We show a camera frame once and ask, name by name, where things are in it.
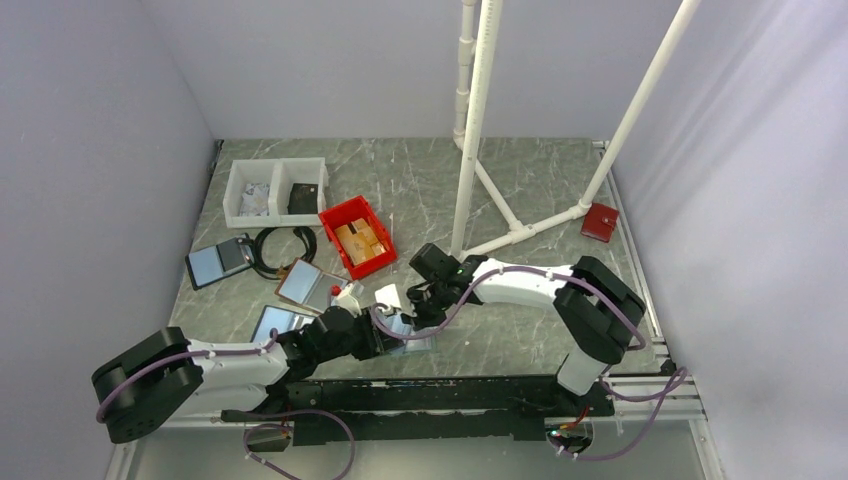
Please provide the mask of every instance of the white pipe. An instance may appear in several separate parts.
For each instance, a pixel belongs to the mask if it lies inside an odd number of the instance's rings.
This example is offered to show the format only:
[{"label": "white pipe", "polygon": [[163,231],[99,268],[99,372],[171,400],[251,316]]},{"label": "white pipe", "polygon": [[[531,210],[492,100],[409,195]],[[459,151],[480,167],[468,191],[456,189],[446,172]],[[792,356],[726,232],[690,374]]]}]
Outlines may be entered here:
[{"label": "white pipe", "polygon": [[489,253],[493,250],[497,250],[501,247],[505,247],[507,245],[512,245],[523,240],[527,240],[528,238],[535,236],[539,232],[543,232],[551,227],[555,227],[562,223],[568,222],[570,220],[575,220],[583,215],[586,215],[586,211],[588,209],[584,209],[579,205],[575,205],[568,210],[554,215],[550,218],[546,218],[541,222],[534,223],[532,225],[525,225],[524,227],[509,232],[502,237],[498,237],[494,240],[489,240],[486,243],[477,245],[474,248],[470,248],[459,256],[460,260],[464,260],[468,255],[483,255]]},{"label": "white pipe", "polygon": [[495,186],[495,183],[492,181],[489,174],[486,172],[486,169],[483,168],[483,164],[478,160],[474,165],[474,173],[477,174],[477,178],[480,180],[480,183],[483,184],[483,187],[489,192],[489,196],[492,197],[492,201],[495,202],[495,206],[500,210],[501,215],[504,216],[504,220],[509,225],[510,230],[520,230],[524,225],[515,218],[515,214],[512,213],[512,209],[509,208],[509,205],[506,203],[506,200],[501,195],[501,192],[498,191],[498,187]]},{"label": "white pipe", "polygon": [[459,255],[462,251],[465,223],[468,221],[468,210],[471,207],[471,187],[474,183],[474,169],[477,164],[477,151],[480,148],[480,133],[483,127],[483,115],[486,112],[489,81],[492,78],[492,63],[502,7],[503,0],[483,0],[483,10],[480,14],[480,27],[477,30],[477,46],[474,55],[474,76],[471,79],[471,97],[468,104],[468,120],[465,123],[462,164],[459,170],[459,188],[456,192],[456,210],[453,217],[453,236],[451,236],[450,251],[455,255]]},{"label": "white pipe", "polygon": [[579,205],[581,207],[589,208],[592,204],[592,200],[598,193],[598,189],[600,189],[601,185],[604,183],[604,178],[606,178],[607,173],[609,173],[612,168],[613,162],[615,162],[616,157],[618,157],[618,153],[621,151],[621,146],[624,144],[624,141],[627,140],[630,130],[633,129],[633,124],[636,123],[636,119],[638,119],[639,114],[642,113],[642,108],[645,106],[645,102],[648,101],[648,98],[651,96],[651,92],[654,91],[654,87],[657,85],[657,81],[660,79],[663,70],[665,70],[672,53],[674,53],[674,49],[680,42],[683,32],[686,31],[689,21],[692,20],[695,10],[698,9],[699,3],[701,3],[701,0],[683,0],[680,3],[680,8],[677,9],[677,14],[671,21],[671,25],[669,25],[668,31],[666,32],[662,43],[660,43],[657,53],[654,55],[654,59],[651,60],[651,64],[648,66],[648,70],[642,78],[642,83],[639,84],[636,94],[633,95],[633,100],[630,101],[630,106],[627,107],[627,111],[624,112],[624,117],[621,119],[618,129],[615,131],[609,147],[607,147],[607,150],[604,153],[604,158],[601,160],[600,165],[598,165],[598,169],[595,171],[595,175],[589,182],[589,186],[586,187],[586,193],[584,193],[583,197],[580,199]]},{"label": "white pipe", "polygon": [[462,0],[462,29],[459,34],[459,79],[456,86],[456,119],[453,127],[454,141],[459,143],[465,135],[465,119],[468,112],[468,83],[471,77],[471,59],[474,55],[474,5],[477,0]]}]

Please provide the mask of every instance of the red wallet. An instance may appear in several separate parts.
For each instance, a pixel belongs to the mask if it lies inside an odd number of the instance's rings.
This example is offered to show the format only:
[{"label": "red wallet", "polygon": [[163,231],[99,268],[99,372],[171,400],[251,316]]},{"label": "red wallet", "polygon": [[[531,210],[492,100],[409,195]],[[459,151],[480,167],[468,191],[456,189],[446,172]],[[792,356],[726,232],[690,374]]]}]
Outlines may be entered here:
[{"label": "red wallet", "polygon": [[618,210],[600,203],[593,203],[589,207],[589,212],[583,217],[583,228],[580,229],[580,233],[589,238],[609,243],[617,221]]}]

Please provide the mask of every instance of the white divided tray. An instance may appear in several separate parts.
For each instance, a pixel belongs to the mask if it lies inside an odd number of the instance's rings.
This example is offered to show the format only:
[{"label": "white divided tray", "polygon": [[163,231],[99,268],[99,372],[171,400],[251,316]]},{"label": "white divided tray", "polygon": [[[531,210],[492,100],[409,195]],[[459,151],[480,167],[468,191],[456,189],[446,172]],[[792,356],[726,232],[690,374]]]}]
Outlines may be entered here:
[{"label": "white divided tray", "polygon": [[[329,175],[323,158],[276,158],[269,160],[233,160],[227,190],[224,193],[224,217],[228,228],[320,227],[317,214],[289,215],[288,203],[292,184],[318,185],[318,212],[327,206],[324,187]],[[239,216],[242,193],[248,183],[271,186],[267,216]]]}]

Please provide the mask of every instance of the white wall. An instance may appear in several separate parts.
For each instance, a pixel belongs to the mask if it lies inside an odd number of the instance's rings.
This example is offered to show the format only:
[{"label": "white wall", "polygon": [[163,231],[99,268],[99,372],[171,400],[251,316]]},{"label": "white wall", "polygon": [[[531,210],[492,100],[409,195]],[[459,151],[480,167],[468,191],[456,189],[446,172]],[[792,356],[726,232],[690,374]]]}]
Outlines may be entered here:
[{"label": "white wall", "polygon": [[848,3],[703,2],[615,168],[731,479],[848,478]]},{"label": "white wall", "polygon": [[[450,136],[460,0],[142,0],[218,138]],[[679,0],[505,2],[484,133],[610,138]]]},{"label": "white wall", "polygon": [[4,0],[0,152],[0,476],[103,478],[91,373],[167,322],[212,137],[136,0]]}]

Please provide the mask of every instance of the floor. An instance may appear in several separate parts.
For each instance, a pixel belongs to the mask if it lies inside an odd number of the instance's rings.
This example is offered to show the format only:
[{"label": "floor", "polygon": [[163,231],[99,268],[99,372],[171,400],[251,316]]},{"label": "floor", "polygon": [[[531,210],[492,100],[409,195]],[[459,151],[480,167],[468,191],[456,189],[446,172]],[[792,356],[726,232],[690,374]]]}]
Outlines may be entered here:
[{"label": "floor", "polygon": [[[363,195],[392,232],[397,262],[366,277],[369,293],[388,283],[401,291],[418,283],[407,262],[426,242],[448,250],[459,177],[460,152],[449,138],[287,139],[227,141],[212,177],[192,250],[241,233],[229,230],[221,203],[234,159],[324,157],[330,172],[327,201],[335,205]],[[597,165],[588,139],[485,139],[480,160],[516,216],[525,223],[560,213],[576,203]],[[615,202],[608,185],[596,201]],[[571,264],[582,255],[598,257],[636,287],[632,259],[620,232],[609,244],[579,234],[580,222],[554,227],[491,256],[539,266]],[[247,230],[255,235],[258,230]],[[475,185],[466,228],[466,248],[507,232],[506,223],[480,185]],[[344,275],[346,270],[323,232],[315,264]],[[302,244],[288,231],[266,241],[269,264],[301,255]],[[244,272],[193,291],[183,279],[171,318],[186,336],[209,342],[250,340],[264,305],[278,305],[276,284]],[[640,330],[650,337],[647,320]],[[554,373],[574,341],[555,315],[512,305],[469,306],[442,332],[434,351],[367,362],[340,358],[323,364],[312,378],[412,378]],[[655,373],[650,349],[628,352],[613,373]]]}]

